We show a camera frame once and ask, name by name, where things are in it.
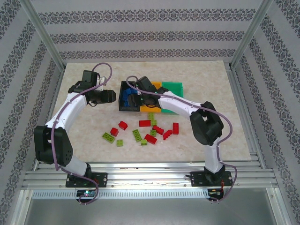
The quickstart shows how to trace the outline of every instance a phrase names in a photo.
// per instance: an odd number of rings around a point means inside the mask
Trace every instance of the marble surface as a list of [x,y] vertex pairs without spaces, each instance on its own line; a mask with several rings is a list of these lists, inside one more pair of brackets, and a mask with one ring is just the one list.
[[[238,111],[233,99],[226,70],[222,61],[185,62],[113,62],[111,80],[105,89],[112,89],[119,98],[120,83],[129,75],[147,76],[151,81],[182,82],[184,97],[204,103],[210,101],[216,110],[223,113],[233,124],[233,135],[221,144],[223,160],[251,160]],[[68,89],[81,80],[83,70],[91,70],[96,63],[68,63],[62,80],[56,113],[65,101]],[[109,75],[108,66],[99,66],[95,71],[100,76]],[[155,114],[158,125],[172,129],[173,122],[180,125],[180,134],[163,141],[157,134],[157,143],[141,146],[132,130],[139,129],[142,138],[150,133],[150,127],[138,127],[139,120],[147,120],[146,112],[119,112],[118,101],[111,104],[86,106],[71,127],[68,136],[74,154],[85,162],[182,162],[204,161],[204,147],[193,136],[190,121],[178,115]],[[119,128],[120,120],[128,124],[126,131],[119,129],[117,139],[124,146],[117,147],[102,138],[112,127]],[[229,127],[224,122],[223,135]]]

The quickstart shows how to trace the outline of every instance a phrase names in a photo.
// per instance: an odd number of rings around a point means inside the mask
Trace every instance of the lime green lego brick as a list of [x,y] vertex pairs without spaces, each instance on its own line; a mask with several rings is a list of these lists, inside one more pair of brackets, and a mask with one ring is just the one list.
[[151,120],[151,126],[157,125],[158,122],[156,120]]
[[154,112],[149,112],[148,113],[148,119],[149,120],[154,120]]
[[142,139],[141,140],[141,145],[147,145],[147,140],[146,139]]
[[110,134],[108,134],[106,132],[103,134],[102,137],[111,144],[114,142],[114,139],[115,139],[113,136],[111,136]]
[[[183,86],[180,82],[162,82],[162,87],[167,88],[169,91],[173,92],[175,95],[183,98]],[[173,111],[167,109],[161,109],[162,113],[172,113]]]
[[140,135],[140,132],[138,130],[134,130],[134,131],[132,131],[132,133],[133,133],[133,135],[135,137],[136,142],[140,142],[141,139],[142,139],[142,137]]
[[150,131],[150,135],[153,136],[153,137],[155,137],[156,136],[156,130],[151,130]]
[[122,139],[117,140],[117,146],[118,147],[122,147],[123,146],[123,140]]

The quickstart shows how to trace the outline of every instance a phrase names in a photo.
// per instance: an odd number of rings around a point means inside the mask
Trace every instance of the patterned wallpaper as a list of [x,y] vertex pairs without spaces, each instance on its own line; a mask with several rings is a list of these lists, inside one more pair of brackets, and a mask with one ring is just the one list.
[[35,156],[33,129],[45,123],[60,72],[16,0],[0,0],[0,225],[9,222]]
[[32,2],[66,62],[229,62],[261,1]]
[[264,160],[300,224],[300,36],[296,1],[269,8],[236,68]]

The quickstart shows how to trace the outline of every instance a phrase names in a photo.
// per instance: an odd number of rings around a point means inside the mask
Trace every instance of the enclosure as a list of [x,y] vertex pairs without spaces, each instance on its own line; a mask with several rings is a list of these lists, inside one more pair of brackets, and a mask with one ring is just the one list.
[[[1,0],[0,224],[300,224],[299,3]],[[99,62],[111,63],[105,89],[117,98],[126,77],[147,76],[228,116],[221,154],[238,169],[228,199],[210,204],[185,179],[205,155],[179,115],[156,114],[180,124],[169,142],[141,147],[131,133],[119,134],[122,149],[103,142],[119,118],[133,130],[147,117],[119,112],[118,101],[85,107],[69,133],[76,156],[108,173],[96,202],[79,205],[67,175],[35,159],[34,128]]]

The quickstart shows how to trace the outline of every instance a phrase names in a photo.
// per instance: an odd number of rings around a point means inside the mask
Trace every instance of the purple cable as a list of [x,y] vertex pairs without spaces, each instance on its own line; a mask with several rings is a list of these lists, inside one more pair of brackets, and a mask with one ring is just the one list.
[[234,186],[234,184],[235,184],[235,182],[236,182],[236,179],[237,179],[237,177],[238,177],[238,170],[237,170],[237,168],[236,168],[235,166],[233,166],[233,165],[229,165],[229,164],[226,164],[226,163],[224,163],[223,161],[221,161],[221,158],[220,158],[220,152],[219,152],[219,144],[222,143],[222,142],[224,142],[224,141],[226,141],[226,140],[232,135],[232,133],[233,133],[233,126],[232,126],[231,122],[229,121],[229,119],[228,119],[227,117],[225,117],[223,114],[221,114],[221,113],[219,113],[219,112],[217,112],[217,111],[214,111],[214,110],[212,110],[212,109],[207,109],[207,108],[205,108],[205,107],[193,105],[193,104],[191,104],[191,103],[189,103],[189,102],[187,102],[187,101],[185,101],[185,100],[183,100],[183,99],[181,99],[181,98],[178,98],[178,97],[174,97],[174,96],[170,96],[170,95],[165,95],[165,94],[153,93],[153,92],[144,91],[144,90],[139,90],[138,88],[132,86],[132,85],[129,83],[129,79],[130,79],[130,78],[135,78],[136,80],[138,80],[138,78],[137,78],[136,76],[129,76],[129,77],[127,77],[127,79],[126,79],[127,85],[128,85],[130,88],[132,88],[132,89],[134,89],[134,90],[136,90],[136,91],[139,91],[139,92],[141,92],[141,93],[148,94],[148,95],[156,95],[156,96],[163,96],[163,97],[166,97],[166,98],[173,98],[173,99],[176,99],[176,100],[178,100],[178,101],[180,101],[180,102],[183,102],[183,103],[185,103],[185,104],[187,104],[187,105],[189,105],[189,106],[191,106],[191,107],[195,107],[195,108],[198,108],[198,109],[202,109],[202,110],[205,110],[205,111],[214,113],[214,114],[216,114],[216,115],[222,117],[222,118],[228,123],[229,128],[230,128],[229,134],[228,134],[226,137],[224,137],[223,139],[221,139],[221,140],[217,143],[217,147],[216,147],[216,148],[217,148],[217,159],[218,159],[218,161],[219,161],[222,165],[232,167],[232,168],[235,170],[235,176],[234,176],[232,185],[230,186],[229,190],[227,191],[227,193],[224,195],[224,197],[223,197],[222,199],[218,200],[218,199],[216,199],[216,198],[211,197],[211,199],[214,199],[214,200],[211,200],[211,201],[214,202],[214,203],[219,203],[219,202],[223,201],[223,200],[230,194],[230,192],[231,192],[231,190],[232,190],[232,188],[233,188],[233,186]]
[[[53,153],[53,159],[54,159],[54,165],[55,165],[56,171],[58,171],[58,170],[60,169],[60,167],[58,166],[58,163],[57,163],[56,151],[55,151],[55,145],[54,145],[54,131],[55,131],[56,124],[58,123],[58,119],[60,118],[60,116],[61,116],[61,114],[64,112],[64,110],[67,108],[67,106],[68,106],[69,104],[71,104],[78,96],[80,96],[80,95],[82,95],[82,94],[84,94],[84,93],[86,93],[86,92],[88,92],[88,91],[90,91],[90,90],[94,90],[94,89],[97,89],[97,88],[100,87],[100,86],[105,85],[105,84],[111,79],[111,77],[112,77],[112,75],[113,75],[113,68],[111,67],[111,65],[109,65],[109,64],[106,63],[106,62],[98,63],[96,66],[94,66],[94,68],[92,69],[92,71],[94,71],[94,69],[95,69],[96,67],[100,66],[100,65],[107,65],[107,66],[110,68],[110,71],[111,71],[111,72],[110,72],[109,77],[107,78],[107,80],[104,81],[103,83],[101,83],[101,84],[95,86],[95,87],[89,88],[89,89],[84,90],[84,91],[78,93],[77,95],[75,95],[73,98],[71,98],[71,100],[70,100],[69,102],[67,102],[67,103],[63,106],[63,108],[62,108],[61,111],[58,113],[57,117],[55,118],[55,121],[54,121],[53,126],[52,126],[52,129],[51,129],[51,147],[52,147],[52,153]],[[72,172],[67,171],[67,170],[65,170],[65,169],[63,169],[63,168],[62,168],[61,170],[62,170],[63,172],[65,172],[65,173],[67,173],[67,174],[70,174],[70,175],[73,175],[73,176],[76,176],[76,177],[79,177],[79,178],[83,178],[83,179],[86,179],[86,180],[88,180],[88,181],[94,183],[94,184],[96,185],[96,194],[95,194],[94,198],[92,198],[92,199],[91,199],[90,201],[88,201],[87,203],[84,203],[84,205],[91,204],[92,202],[94,202],[94,201],[96,200],[97,195],[98,195],[98,192],[99,192],[99,186],[98,186],[98,184],[97,184],[94,180],[92,180],[92,179],[90,179],[90,178],[87,178],[87,177],[84,177],[84,176],[81,176],[81,175],[78,175],[78,174],[75,174],[75,173],[72,173]]]

